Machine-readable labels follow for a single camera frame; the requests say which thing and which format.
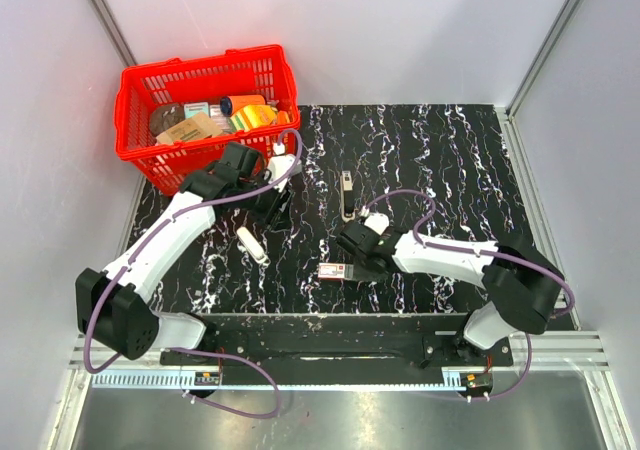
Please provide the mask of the white stapler top cover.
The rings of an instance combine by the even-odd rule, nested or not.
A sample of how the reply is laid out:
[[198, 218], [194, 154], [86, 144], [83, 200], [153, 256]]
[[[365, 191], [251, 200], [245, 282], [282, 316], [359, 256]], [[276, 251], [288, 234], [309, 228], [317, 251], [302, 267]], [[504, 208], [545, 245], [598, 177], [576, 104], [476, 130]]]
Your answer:
[[246, 227], [239, 227], [236, 231], [236, 235], [247, 253], [257, 264], [269, 264], [270, 260], [266, 250]]

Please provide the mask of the red white staple box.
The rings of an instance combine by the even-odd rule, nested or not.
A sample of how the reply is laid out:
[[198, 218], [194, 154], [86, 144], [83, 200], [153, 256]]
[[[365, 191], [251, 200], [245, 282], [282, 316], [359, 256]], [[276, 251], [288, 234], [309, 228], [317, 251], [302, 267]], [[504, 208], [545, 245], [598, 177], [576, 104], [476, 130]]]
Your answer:
[[355, 267], [345, 263], [320, 263], [318, 278], [320, 280], [354, 280]]

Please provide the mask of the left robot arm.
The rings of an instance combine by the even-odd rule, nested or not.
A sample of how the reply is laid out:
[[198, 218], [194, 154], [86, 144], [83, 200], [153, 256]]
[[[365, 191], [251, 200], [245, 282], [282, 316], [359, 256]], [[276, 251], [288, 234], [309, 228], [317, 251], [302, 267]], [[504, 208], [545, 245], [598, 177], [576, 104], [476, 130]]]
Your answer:
[[245, 210], [270, 225], [290, 200], [289, 179], [299, 154], [275, 146], [270, 159], [232, 142], [222, 156], [190, 173], [168, 207], [145, 233], [102, 270], [87, 268], [75, 282], [76, 318], [85, 341], [98, 341], [117, 357], [137, 360], [153, 349], [182, 347], [195, 365], [217, 351], [206, 323], [188, 313], [154, 311], [158, 284], [185, 250], [226, 212]]

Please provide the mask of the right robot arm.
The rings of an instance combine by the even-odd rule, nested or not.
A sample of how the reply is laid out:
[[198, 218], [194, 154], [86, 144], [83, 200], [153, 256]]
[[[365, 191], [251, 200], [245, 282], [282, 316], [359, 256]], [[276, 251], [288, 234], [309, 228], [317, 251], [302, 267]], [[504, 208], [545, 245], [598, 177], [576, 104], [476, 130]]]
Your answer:
[[468, 366], [486, 359], [491, 348], [514, 332], [546, 332], [564, 277], [541, 253], [516, 236], [462, 242], [402, 231], [369, 217], [347, 223], [337, 244], [374, 273], [429, 274], [471, 284], [489, 301], [467, 317], [454, 343]]

